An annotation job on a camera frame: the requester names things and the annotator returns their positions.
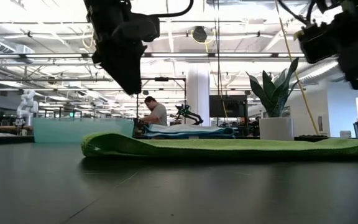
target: table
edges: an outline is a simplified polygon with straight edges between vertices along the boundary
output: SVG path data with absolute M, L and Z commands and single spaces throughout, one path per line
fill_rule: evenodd
M 85 159 L 0 145 L 0 223 L 358 223 L 358 160 Z

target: ceiling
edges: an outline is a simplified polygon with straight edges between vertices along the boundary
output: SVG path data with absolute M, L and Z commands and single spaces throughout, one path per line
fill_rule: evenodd
M 296 14 L 303 14 L 307 10 L 307 1 L 285 1 Z M 178 12 L 184 10 L 187 0 L 149 0 L 131 1 L 132 11 L 143 14 L 157 14 Z M 287 33 L 289 48 L 293 53 L 301 53 L 299 44 L 293 40 L 293 34 L 299 31 L 302 23 L 280 9 L 281 18 Z M 318 11 L 313 13 L 317 22 L 329 22 L 338 10 L 332 10 L 324 15 Z M 220 0 L 219 10 L 214 10 L 212 0 L 195 1 L 191 11 L 184 16 L 162 19 L 161 37 L 147 44 L 146 52 L 151 53 L 205 53 L 217 52 L 215 38 L 216 19 L 220 26 L 220 52 L 227 53 L 287 53 L 287 48 L 280 28 L 278 14 L 274 1 Z M 196 43 L 191 35 L 195 26 L 204 26 L 208 34 L 208 44 Z M 60 96 L 71 100 L 105 103 L 103 109 L 131 108 L 135 106 L 135 98 L 127 96 L 119 90 L 119 85 L 111 80 L 104 71 L 91 64 L 88 58 L 55 58 L 57 54 L 85 54 L 94 52 L 92 45 L 93 28 L 86 22 L 86 9 L 83 1 L 79 0 L 0 0 L 0 42 L 13 48 L 27 46 L 36 54 L 53 54 L 49 59 L 34 59 L 33 64 L 25 64 L 13 59 L 0 58 L 0 78 L 32 79 L 20 82 L 0 82 L 0 88 L 29 88 L 60 89 L 61 91 L 38 91 L 43 96 Z M 170 77 L 185 78 L 190 63 L 209 63 L 211 76 L 211 94 L 216 94 L 218 62 L 214 58 L 143 58 L 141 61 L 142 78 Z M 220 62 L 222 86 L 227 88 L 227 94 L 243 94 L 249 88 L 246 72 L 260 77 L 262 70 L 272 75 L 278 75 L 289 66 L 288 58 L 247 57 L 242 59 L 227 58 Z M 332 64 L 323 61 L 317 65 L 308 65 L 304 60 L 299 64 L 301 77 L 315 77 L 324 73 L 324 67 Z M 39 79 L 50 77 L 64 79 L 81 79 L 80 82 L 38 82 Z M 181 80 L 169 82 L 148 81 L 144 89 L 150 90 L 150 95 L 159 101 L 167 102 L 167 107 L 176 113 L 174 105 L 184 99 Z M 66 91 L 64 88 L 108 88 L 111 91 L 84 91 L 85 96 L 77 91 Z M 133 110 L 121 111 L 133 115 Z

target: pillar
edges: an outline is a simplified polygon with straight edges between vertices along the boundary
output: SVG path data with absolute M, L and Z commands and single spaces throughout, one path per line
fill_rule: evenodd
M 210 126 L 209 118 L 209 64 L 191 63 L 186 77 L 187 103 L 190 111 L 201 116 L 204 123 Z M 186 119 L 186 124 L 193 124 L 192 119 Z

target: man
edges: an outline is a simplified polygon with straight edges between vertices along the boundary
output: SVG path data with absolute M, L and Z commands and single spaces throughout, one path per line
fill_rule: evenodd
M 141 121 L 151 124 L 167 125 L 167 109 L 161 103 L 157 103 L 152 96 L 148 96 L 144 103 L 148 109 L 152 112 L 150 115 L 141 118 Z

